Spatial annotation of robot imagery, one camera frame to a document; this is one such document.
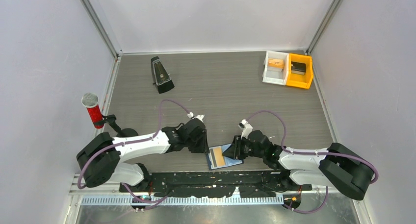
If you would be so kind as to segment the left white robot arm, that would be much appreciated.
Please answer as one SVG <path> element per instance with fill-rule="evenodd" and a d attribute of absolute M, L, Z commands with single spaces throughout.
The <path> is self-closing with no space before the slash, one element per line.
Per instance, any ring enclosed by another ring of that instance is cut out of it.
<path fill-rule="evenodd" d="M 140 192 L 150 187 L 143 165 L 128 161 L 149 154 L 166 154 L 187 148 L 191 153 L 209 152 L 204 115 L 191 118 L 176 127 L 164 127 L 154 134 L 111 137 L 108 132 L 96 136 L 76 156 L 81 169 L 77 186 L 93 188 L 108 181 L 133 186 Z"/>

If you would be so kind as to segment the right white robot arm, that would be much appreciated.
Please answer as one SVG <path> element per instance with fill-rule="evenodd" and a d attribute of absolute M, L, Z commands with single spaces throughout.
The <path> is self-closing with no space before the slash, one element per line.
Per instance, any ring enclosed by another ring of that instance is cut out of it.
<path fill-rule="evenodd" d="M 285 172 L 280 184 L 287 190 L 305 184 L 327 186 L 354 200 L 363 200 L 369 185 L 379 176 L 371 163 L 340 143 L 323 149 L 296 150 L 273 144 L 259 130 L 235 136 L 223 156 L 261 158 L 269 168 Z"/>

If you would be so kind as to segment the blue leather card holder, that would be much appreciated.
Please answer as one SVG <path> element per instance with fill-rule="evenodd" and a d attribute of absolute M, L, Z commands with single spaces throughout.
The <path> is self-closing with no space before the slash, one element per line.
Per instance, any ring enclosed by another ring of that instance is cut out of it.
<path fill-rule="evenodd" d="M 223 152 L 228 149 L 231 144 L 210 147 L 207 154 L 207 163 L 209 170 L 217 170 L 221 168 L 232 167 L 244 164 L 244 160 L 236 160 L 223 156 Z"/>

